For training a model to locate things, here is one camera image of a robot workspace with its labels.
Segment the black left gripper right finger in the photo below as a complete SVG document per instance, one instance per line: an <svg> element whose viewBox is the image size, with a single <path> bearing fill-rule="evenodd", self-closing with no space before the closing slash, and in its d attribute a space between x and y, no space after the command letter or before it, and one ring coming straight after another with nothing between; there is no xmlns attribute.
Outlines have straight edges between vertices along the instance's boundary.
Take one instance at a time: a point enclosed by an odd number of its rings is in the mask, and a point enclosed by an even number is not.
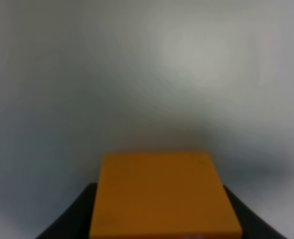
<svg viewBox="0 0 294 239"><path fill-rule="evenodd" d="M285 239L247 207L229 188L223 186L241 225L243 239Z"/></svg>

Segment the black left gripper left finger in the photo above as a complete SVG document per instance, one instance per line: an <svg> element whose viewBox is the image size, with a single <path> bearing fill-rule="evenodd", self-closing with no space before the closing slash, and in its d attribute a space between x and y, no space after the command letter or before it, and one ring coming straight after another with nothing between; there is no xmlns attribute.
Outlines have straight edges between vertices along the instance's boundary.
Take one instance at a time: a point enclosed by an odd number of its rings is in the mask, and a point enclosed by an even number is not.
<svg viewBox="0 0 294 239"><path fill-rule="evenodd" d="M97 184L90 183L71 206L38 239L88 239Z"/></svg>

